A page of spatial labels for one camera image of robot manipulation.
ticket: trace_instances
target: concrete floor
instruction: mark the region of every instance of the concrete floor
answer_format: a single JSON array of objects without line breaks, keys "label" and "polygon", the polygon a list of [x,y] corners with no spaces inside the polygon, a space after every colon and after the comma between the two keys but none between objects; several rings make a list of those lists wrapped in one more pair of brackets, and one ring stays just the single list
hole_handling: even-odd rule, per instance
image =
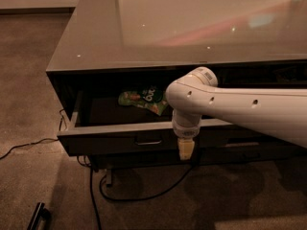
[{"label": "concrete floor", "polygon": [[[0,156],[10,147],[56,138],[58,98],[45,69],[69,14],[0,16]],[[172,185],[186,166],[118,170],[111,196],[140,197]],[[307,158],[199,167],[170,193],[114,203],[99,194],[103,229],[307,229]],[[0,160],[0,229],[25,229],[38,202],[49,229],[97,229],[89,168],[59,142],[16,149]]]}]

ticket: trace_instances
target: glossy tabletop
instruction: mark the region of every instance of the glossy tabletop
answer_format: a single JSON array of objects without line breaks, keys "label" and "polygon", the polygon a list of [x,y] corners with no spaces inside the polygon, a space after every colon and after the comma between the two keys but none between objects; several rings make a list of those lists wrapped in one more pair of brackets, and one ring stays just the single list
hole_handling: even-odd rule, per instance
[{"label": "glossy tabletop", "polygon": [[306,58],[306,0],[80,0],[47,72]]}]

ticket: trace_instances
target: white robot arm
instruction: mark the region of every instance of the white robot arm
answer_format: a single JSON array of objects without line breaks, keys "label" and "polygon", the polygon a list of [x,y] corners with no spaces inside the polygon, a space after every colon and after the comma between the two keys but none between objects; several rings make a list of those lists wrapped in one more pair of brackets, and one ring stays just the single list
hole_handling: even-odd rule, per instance
[{"label": "white robot arm", "polygon": [[228,89],[217,85],[214,73],[199,67],[166,90],[174,109],[172,122],[181,159],[190,158],[202,115],[307,148],[307,89]]}]

